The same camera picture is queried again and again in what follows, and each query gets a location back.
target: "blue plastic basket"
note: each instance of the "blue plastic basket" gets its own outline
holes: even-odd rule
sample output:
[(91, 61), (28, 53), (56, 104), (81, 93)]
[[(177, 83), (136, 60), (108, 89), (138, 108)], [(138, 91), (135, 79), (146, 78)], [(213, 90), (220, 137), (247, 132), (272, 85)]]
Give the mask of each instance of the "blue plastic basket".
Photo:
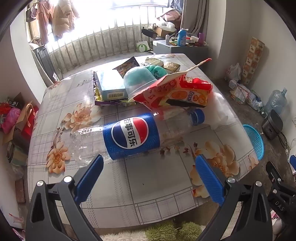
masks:
[(258, 133), (258, 131), (256, 131), (255, 128), (253, 128), (250, 125), (242, 125), (246, 131), (246, 133), (248, 134), (252, 145), (254, 147), (254, 150), (256, 152), (256, 155), (258, 157), (258, 160), (260, 161), (264, 155), (264, 143), (263, 140), (260, 136), (260, 134)]

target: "pepsi logo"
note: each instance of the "pepsi logo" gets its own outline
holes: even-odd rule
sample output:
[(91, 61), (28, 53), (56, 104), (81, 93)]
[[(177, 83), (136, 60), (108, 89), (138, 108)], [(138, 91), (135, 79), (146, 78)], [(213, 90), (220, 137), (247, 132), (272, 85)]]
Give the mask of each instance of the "pepsi logo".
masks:
[(124, 149), (134, 149), (147, 140), (149, 128), (141, 117), (131, 117), (115, 123), (111, 135), (116, 145)]

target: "metal screw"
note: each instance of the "metal screw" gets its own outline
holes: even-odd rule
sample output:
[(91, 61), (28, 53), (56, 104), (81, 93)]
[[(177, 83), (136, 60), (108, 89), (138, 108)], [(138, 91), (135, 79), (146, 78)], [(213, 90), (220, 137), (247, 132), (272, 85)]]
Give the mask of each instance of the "metal screw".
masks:
[(39, 187), (40, 187), (40, 186), (42, 186), (42, 185), (43, 185), (43, 183), (44, 183), (43, 181), (38, 181), (38, 182), (37, 182), (37, 186), (39, 186)]
[(256, 186), (258, 186), (258, 187), (261, 187), (261, 186), (262, 186), (262, 183), (261, 183), (260, 181), (256, 181), (255, 184), (256, 184)]
[(234, 179), (233, 177), (229, 177), (229, 178), (227, 178), (227, 181), (228, 181), (229, 183), (235, 183), (235, 179)]
[(69, 183), (69, 182), (71, 182), (72, 181), (72, 177), (70, 177), (70, 176), (66, 176), (65, 178), (64, 178), (64, 182), (66, 182), (66, 183)]

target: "pepsi bottle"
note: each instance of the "pepsi bottle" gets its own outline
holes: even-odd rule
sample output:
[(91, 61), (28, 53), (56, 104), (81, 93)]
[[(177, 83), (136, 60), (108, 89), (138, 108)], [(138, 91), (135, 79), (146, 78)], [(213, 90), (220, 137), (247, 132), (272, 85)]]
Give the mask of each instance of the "pepsi bottle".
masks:
[(189, 133), (193, 126), (204, 122), (201, 109), (183, 111), (163, 119), (159, 113), (146, 113), (126, 118), (104, 126), (91, 126), (73, 133), (72, 157), (80, 166), (86, 166), (93, 156), (100, 154), (104, 160), (141, 153), (176, 143)]

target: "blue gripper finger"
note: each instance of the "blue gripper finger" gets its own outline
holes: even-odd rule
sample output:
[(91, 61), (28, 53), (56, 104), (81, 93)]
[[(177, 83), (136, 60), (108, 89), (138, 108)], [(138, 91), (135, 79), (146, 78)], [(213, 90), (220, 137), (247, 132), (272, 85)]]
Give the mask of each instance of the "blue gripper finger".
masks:
[(211, 199), (222, 206), (224, 202), (224, 187), (203, 155), (196, 157), (195, 168)]
[(75, 190), (75, 202), (79, 205), (87, 200), (87, 197), (91, 193), (99, 175), (101, 174), (104, 167), (104, 159), (101, 155), (95, 157), (95, 159), (87, 166), (86, 172), (76, 185)]

